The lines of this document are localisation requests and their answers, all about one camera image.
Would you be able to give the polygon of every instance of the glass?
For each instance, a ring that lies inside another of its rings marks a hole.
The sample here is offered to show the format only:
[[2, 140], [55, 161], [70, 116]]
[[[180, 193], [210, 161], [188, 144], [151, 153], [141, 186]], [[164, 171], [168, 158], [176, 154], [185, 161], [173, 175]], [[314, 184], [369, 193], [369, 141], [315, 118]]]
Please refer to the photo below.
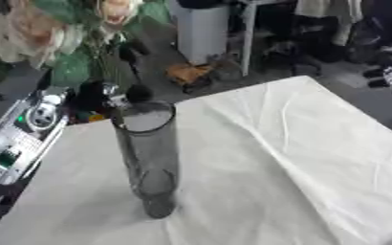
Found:
[[132, 191], [146, 213], [164, 218], [175, 209], [178, 151], [173, 104], [151, 101], [117, 108], [112, 123], [120, 144]]

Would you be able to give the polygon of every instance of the table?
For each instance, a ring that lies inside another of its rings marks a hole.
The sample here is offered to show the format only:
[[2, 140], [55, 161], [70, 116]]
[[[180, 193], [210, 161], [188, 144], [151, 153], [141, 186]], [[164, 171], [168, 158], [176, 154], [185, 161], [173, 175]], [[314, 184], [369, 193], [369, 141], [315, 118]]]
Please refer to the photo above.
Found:
[[144, 216], [112, 126], [96, 122], [66, 130], [1, 222], [0, 245], [392, 244], [392, 131], [313, 79], [177, 107], [170, 217]]
[[245, 39], [244, 39], [244, 49], [241, 61], [242, 76], [246, 77], [250, 72], [250, 59], [252, 51], [252, 42], [254, 38], [254, 24], [255, 17], [257, 14], [257, 8], [262, 5], [277, 4], [282, 2], [287, 2], [287, 0], [240, 0], [241, 2], [247, 4], [244, 13], [245, 21]]

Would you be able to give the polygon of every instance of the desk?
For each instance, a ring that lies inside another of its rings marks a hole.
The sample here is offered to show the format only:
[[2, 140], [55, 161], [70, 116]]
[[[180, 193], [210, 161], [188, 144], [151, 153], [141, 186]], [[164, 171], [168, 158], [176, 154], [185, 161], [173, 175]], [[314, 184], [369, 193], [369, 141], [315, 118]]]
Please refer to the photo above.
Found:
[[241, 61], [242, 76], [246, 77], [250, 72], [250, 59], [252, 51], [252, 41], [254, 37], [254, 23], [257, 14], [257, 8], [261, 5], [277, 4], [287, 2], [287, 0], [240, 0], [247, 4], [245, 9], [245, 41]]
[[313, 79], [177, 112], [171, 216], [144, 216], [109, 122], [71, 126], [0, 223], [0, 245], [392, 244], [392, 131]]

